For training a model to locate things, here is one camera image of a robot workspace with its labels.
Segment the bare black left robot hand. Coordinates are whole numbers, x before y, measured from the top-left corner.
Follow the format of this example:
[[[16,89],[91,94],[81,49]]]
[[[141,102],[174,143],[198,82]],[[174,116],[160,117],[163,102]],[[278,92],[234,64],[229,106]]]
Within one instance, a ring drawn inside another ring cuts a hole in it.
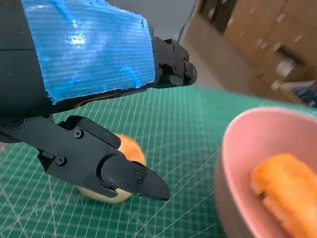
[[[35,147],[48,175],[97,200],[167,201],[170,190],[141,150],[123,152],[131,141],[86,117],[56,123],[53,114],[196,79],[177,41],[103,0],[0,3],[0,140]]]

